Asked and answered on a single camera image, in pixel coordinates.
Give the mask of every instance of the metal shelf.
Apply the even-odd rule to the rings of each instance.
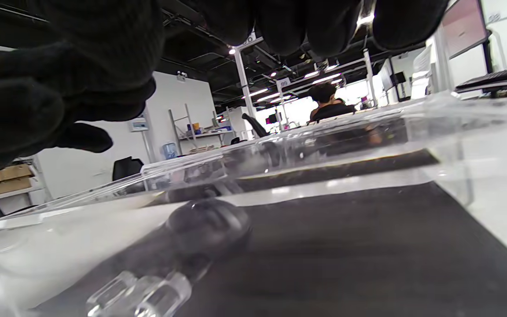
[[[213,132],[213,133],[203,133],[203,134],[195,134],[195,138],[203,138],[206,136],[215,136],[215,135],[221,135],[221,134],[227,134],[227,133],[234,133],[233,131],[226,131],[226,132]],[[179,141],[186,141],[187,138],[180,137]]]

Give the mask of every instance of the computer monitor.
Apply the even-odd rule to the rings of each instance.
[[[468,52],[489,37],[479,0],[455,2],[445,12],[442,26],[447,40],[449,58],[456,58]]]
[[[265,124],[276,124],[277,122],[279,122],[279,120],[277,120],[276,114],[270,114],[269,117],[267,117],[265,119]]]
[[[404,72],[399,72],[394,75],[390,75],[390,80],[396,82],[397,84],[404,84],[406,82],[406,76],[404,76]]]

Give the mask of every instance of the transparent plastic container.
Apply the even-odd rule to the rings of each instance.
[[[507,100],[432,96],[0,219],[18,317],[507,316]]]

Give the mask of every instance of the ceiling light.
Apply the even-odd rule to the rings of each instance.
[[[267,100],[267,99],[275,98],[275,97],[277,97],[277,96],[279,96],[279,92],[278,92],[278,93],[276,93],[276,94],[273,94],[273,95],[269,95],[269,96],[267,96],[267,97],[263,97],[263,98],[261,98],[261,99],[257,99],[257,102],[262,102],[263,100]]]
[[[374,19],[375,19],[375,15],[371,14],[370,16],[366,16],[365,18],[360,18],[359,20],[357,20],[357,24],[358,24],[358,26],[360,26],[362,24],[369,24],[369,23],[373,22]]]
[[[251,96],[255,96],[255,95],[259,95],[259,94],[263,94],[264,92],[267,92],[269,89],[268,88],[265,88],[265,89],[262,89],[262,90],[258,90],[257,92],[252,92],[250,93],[250,97]]]
[[[291,103],[291,102],[293,102],[293,101],[295,101],[295,100],[298,100],[298,98],[293,98],[293,99],[287,100],[287,101],[285,101],[283,104],[286,104],[286,103]]]
[[[328,76],[328,77],[326,77],[326,78],[318,79],[318,80],[315,80],[312,84],[313,84],[313,85],[316,85],[316,84],[318,84],[319,82],[324,82],[324,81],[326,81],[326,80],[330,80],[330,79],[332,79],[332,78],[336,78],[336,77],[341,76],[341,75],[342,75],[342,74],[335,74],[335,75],[332,75],[332,76]]]
[[[287,99],[290,99],[290,97],[292,96],[284,96],[283,98],[279,98],[279,99],[275,99],[273,101],[270,101],[269,103],[276,103],[276,102],[280,102],[281,100],[287,100]]]
[[[306,74],[306,76],[304,76],[304,78],[310,78],[310,77],[314,77],[316,75],[320,74],[320,72],[313,72],[313,73],[309,73],[309,74]]]

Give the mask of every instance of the gloved hand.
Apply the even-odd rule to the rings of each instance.
[[[107,132],[77,121],[131,120],[155,82],[121,90],[103,78],[70,44],[0,52],[0,169],[45,148],[108,150]]]
[[[375,9],[371,32],[387,50],[429,38],[449,0],[196,0],[208,28],[228,44],[243,44],[254,24],[276,53],[289,55],[303,43],[330,57],[344,51],[357,29],[364,2]]]

